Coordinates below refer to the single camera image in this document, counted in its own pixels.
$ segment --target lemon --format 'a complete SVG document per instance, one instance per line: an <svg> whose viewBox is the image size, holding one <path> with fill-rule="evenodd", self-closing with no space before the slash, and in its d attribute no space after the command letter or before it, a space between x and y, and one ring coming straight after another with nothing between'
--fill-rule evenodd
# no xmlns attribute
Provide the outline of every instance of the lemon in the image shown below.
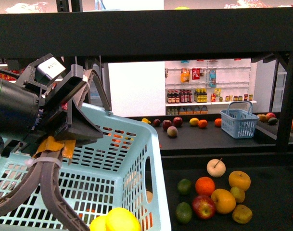
<svg viewBox="0 0 293 231"><path fill-rule="evenodd" d="M198 119L198 118L192 118L192 119L189 121L189 123L190 123L191 126L198 126L199 119Z"/></svg>
<svg viewBox="0 0 293 231"><path fill-rule="evenodd" d="M143 118L141 121L144 122L144 123L147 123L147 124L150 124L150 123L151 123L151 121L149 121L149 120L146 119L146 118Z"/></svg>
<svg viewBox="0 0 293 231"><path fill-rule="evenodd" d="M141 231L141 225L129 210L117 207L107 214L106 231Z"/></svg>
<svg viewBox="0 0 293 231"><path fill-rule="evenodd" d="M90 231L106 231L107 216L96 217L90 224Z"/></svg>

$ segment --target black shelf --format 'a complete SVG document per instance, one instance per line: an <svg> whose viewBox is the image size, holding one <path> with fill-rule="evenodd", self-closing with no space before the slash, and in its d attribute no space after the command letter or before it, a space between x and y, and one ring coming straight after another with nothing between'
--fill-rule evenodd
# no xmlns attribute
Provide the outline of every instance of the black shelf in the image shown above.
<svg viewBox="0 0 293 231"><path fill-rule="evenodd" d="M0 58L257 61L277 51L293 51L293 8L0 14Z"/></svg>

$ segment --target packaged food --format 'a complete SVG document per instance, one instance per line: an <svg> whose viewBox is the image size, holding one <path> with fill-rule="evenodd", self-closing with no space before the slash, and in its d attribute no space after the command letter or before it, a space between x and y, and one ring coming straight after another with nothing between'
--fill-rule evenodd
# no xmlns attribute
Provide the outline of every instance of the packaged food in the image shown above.
<svg viewBox="0 0 293 231"><path fill-rule="evenodd" d="M211 88L216 87L216 70L215 69L211 69L209 72L209 86Z"/></svg>
<svg viewBox="0 0 293 231"><path fill-rule="evenodd" d="M187 68L182 68L180 73L180 81L182 83L189 82L190 80L190 71Z"/></svg>

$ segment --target plastic basket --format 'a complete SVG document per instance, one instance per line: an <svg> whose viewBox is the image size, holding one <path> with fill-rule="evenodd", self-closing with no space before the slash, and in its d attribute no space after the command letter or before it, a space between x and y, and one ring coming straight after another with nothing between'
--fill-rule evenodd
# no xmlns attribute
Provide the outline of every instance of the plastic basket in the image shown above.
<svg viewBox="0 0 293 231"><path fill-rule="evenodd" d="M250 104L248 111L230 109L229 107L234 103L244 102L231 102L227 110L220 111L222 130L236 139L253 137L259 117L252 114L252 103L250 101L245 102Z"/></svg>
<svg viewBox="0 0 293 231"><path fill-rule="evenodd" d="M96 143L77 147L72 164L63 161L59 185L68 204L86 224L114 207L130 210L142 231L170 231L158 135L143 122L113 115L101 107L83 104L82 111L104 133ZM12 153L0 158L0 196L27 173L30 156ZM148 203L146 190L153 192ZM0 230L65 229L46 209L40 186L16 210L0 217Z"/></svg>

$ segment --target dark red apple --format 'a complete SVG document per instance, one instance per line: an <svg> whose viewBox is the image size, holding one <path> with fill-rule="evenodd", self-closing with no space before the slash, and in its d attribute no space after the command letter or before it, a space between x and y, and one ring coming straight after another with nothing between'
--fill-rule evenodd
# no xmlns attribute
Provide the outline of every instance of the dark red apple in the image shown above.
<svg viewBox="0 0 293 231"><path fill-rule="evenodd" d="M155 127L159 127L160 124L161 124L160 119L154 119L153 124L154 124Z"/></svg>
<svg viewBox="0 0 293 231"><path fill-rule="evenodd" d="M175 127L179 128L183 124L183 119L181 117L175 117L173 119L173 124Z"/></svg>
<svg viewBox="0 0 293 231"><path fill-rule="evenodd" d="M165 119L163 122L162 122L162 128L164 129L164 131L167 131L167 129L172 126L172 121L171 120L168 120L168 119Z"/></svg>
<svg viewBox="0 0 293 231"><path fill-rule="evenodd" d="M216 213L215 202L206 195L200 195L192 201L192 209L200 219L207 220L212 218Z"/></svg>

